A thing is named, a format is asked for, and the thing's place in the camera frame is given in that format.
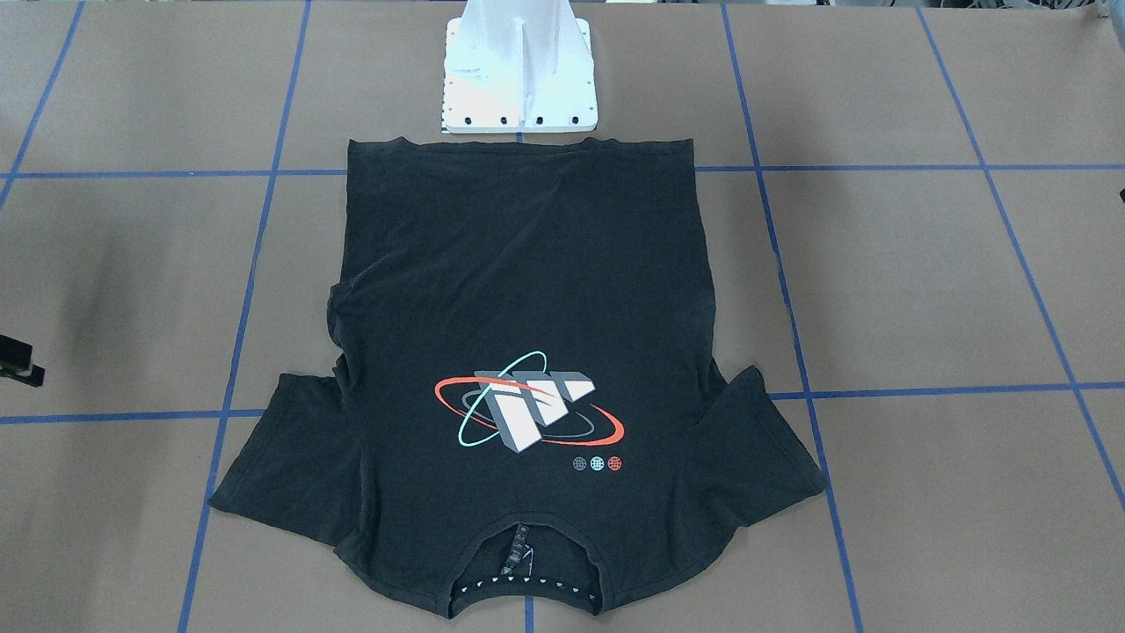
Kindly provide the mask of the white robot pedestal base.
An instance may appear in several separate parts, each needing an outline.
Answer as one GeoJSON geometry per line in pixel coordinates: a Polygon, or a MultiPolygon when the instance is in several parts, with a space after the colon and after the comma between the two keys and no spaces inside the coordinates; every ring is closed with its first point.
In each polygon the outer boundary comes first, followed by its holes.
{"type": "Polygon", "coordinates": [[[441,132],[598,127],[591,26],[568,1],[468,1],[446,22],[441,132]]]}

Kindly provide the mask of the black graphic t-shirt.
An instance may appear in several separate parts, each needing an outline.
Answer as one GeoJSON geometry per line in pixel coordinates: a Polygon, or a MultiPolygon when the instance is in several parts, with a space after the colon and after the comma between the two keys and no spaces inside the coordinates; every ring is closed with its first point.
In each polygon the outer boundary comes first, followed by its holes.
{"type": "Polygon", "coordinates": [[[714,327],[691,141],[352,141],[338,365],[279,377],[209,504],[446,618],[621,608],[826,489],[714,327]]]}

